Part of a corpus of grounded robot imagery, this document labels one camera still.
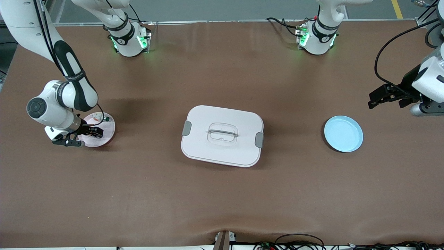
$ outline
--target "brown tablecloth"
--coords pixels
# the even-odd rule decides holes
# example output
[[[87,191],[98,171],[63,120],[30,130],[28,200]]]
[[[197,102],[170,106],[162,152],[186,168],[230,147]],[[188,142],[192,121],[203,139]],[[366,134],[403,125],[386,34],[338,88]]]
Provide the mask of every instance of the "brown tablecloth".
[[[222,229],[238,241],[284,233],[326,244],[444,241],[444,118],[413,117],[397,103],[367,107],[382,84],[376,53],[414,25],[344,22],[322,56],[270,23],[159,26],[151,52],[135,58],[116,54],[101,27],[58,28],[117,123],[98,149],[53,145],[28,117],[28,100],[63,78],[20,47],[0,97],[1,246],[209,244]],[[399,82],[428,55],[424,33],[393,42],[381,75]],[[259,162],[244,169],[185,157],[182,127],[197,105],[259,114]],[[335,115],[361,125],[356,152],[324,143]]]

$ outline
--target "container lid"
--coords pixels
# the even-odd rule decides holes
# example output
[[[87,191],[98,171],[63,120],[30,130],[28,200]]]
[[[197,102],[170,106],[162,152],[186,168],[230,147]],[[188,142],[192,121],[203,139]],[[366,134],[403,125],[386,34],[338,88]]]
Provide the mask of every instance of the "container lid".
[[[250,167],[259,161],[264,124],[255,113],[196,106],[182,132],[182,152],[189,158]]]

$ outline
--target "yellow floor line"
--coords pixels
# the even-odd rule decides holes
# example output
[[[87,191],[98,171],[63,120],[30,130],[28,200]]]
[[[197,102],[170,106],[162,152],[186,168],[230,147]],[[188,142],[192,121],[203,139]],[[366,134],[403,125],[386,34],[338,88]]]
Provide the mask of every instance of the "yellow floor line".
[[[402,19],[401,9],[399,8],[398,0],[392,0],[393,9],[395,9],[396,17]]]

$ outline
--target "white robotic arm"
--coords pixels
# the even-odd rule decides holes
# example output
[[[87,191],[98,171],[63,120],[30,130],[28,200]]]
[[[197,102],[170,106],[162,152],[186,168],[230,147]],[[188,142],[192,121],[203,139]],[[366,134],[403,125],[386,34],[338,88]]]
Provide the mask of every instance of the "white robotic arm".
[[[384,84],[369,94],[369,108],[399,101],[401,108],[415,103],[410,113],[417,117],[444,115],[444,44],[405,74],[401,83]]]
[[[136,56],[149,50],[151,31],[136,22],[128,20],[122,8],[128,7],[130,0],[72,0],[103,22],[103,27],[111,34],[114,47],[123,56]]]
[[[89,111],[98,96],[71,47],[54,28],[44,5],[37,0],[1,0],[0,12],[12,36],[24,48],[54,62],[66,81],[50,81],[27,105],[29,116],[47,126],[54,144],[82,146],[70,134],[101,137],[103,130],[91,127],[71,109]]]
[[[319,13],[316,20],[309,20],[297,31],[302,37],[297,38],[299,47],[311,54],[321,55],[328,51],[336,38],[345,14],[340,8],[346,4],[368,4],[373,0],[316,0],[319,3]]]

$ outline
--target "blue plate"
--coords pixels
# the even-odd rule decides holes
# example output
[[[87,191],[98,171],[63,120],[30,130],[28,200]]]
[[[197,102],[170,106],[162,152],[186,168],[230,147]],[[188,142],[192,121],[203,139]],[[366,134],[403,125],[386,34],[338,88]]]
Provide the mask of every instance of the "blue plate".
[[[324,127],[327,142],[341,152],[352,152],[362,145],[364,134],[359,124],[347,116],[330,118]]]

